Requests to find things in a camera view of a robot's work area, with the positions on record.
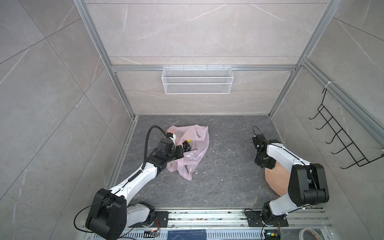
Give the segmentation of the pink plastic bag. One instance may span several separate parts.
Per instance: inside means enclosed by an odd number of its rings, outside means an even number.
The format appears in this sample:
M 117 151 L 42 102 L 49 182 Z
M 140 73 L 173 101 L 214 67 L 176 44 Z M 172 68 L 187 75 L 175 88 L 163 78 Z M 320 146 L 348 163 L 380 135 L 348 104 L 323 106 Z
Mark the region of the pink plastic bag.
M 209 128 L 200 125 L 186 127 L 171 126 L 167 129 L 167 132 L 176 135 L 177 145 L 181 145 L 183 141 L 192 141 L 190 143 L 192 146 L 190 152 L 185 152 L 182 159 L 167 163 L 168 171 L 178 171 L 181 177 L 191 181 L 193 172 L 209 148 Z

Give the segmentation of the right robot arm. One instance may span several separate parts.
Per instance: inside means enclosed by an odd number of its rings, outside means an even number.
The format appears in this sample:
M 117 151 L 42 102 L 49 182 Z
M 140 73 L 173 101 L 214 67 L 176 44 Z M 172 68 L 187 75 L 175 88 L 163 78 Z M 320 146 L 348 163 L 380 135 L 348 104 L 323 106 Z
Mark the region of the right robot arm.
M 268 140 L 262 134 L 254 135 L 252 141 L 257 150 L 255 163 L 259 167 L 272 170 L 279 163 L 290 173 L 288 192 L 263 206 L 261 217 L 265 225 L 274 224 L 303 207 L 329 201 L 326 172 L 322 165 L 300 158 L 279 141 Z

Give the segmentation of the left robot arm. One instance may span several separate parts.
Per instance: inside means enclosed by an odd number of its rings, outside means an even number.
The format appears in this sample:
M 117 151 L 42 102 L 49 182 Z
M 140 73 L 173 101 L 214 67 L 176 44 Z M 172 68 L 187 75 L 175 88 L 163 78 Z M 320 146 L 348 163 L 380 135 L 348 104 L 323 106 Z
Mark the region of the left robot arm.
M 183 157 L 184 149 L 182 145 L 176 145 L 176 135 L 166 133 L 132 175 L 111 189 L 100 189 L 95 194 L 85 227 L 106 240 L 118 239 L 127 226 L 150 227 L 155 221 L 155 207 L 145 202 L 135 205 L 130 202 L 169 162 Z

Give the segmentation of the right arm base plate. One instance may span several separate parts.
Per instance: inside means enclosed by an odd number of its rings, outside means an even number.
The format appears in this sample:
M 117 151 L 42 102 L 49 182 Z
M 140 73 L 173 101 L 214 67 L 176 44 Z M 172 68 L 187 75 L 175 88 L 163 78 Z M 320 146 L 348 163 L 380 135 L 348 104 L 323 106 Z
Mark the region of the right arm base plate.
M 245 210 L 249 227 L 288 227 L 289 223 L 286 216 L 272 217 L 271 220 L 263 220 L 261 211 Z

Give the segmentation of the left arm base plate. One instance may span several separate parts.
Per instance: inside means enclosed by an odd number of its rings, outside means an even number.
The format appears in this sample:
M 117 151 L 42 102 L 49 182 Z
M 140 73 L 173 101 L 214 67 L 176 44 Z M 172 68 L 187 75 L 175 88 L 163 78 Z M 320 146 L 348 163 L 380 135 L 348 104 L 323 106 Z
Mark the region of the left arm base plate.
M 155 211 L 150 213 L 143 223 L 137 223 L 130 228 L 157 228 L 158 225 L 160 228 L 165 228 L 168 226 L 169 214 L 167 211 Z

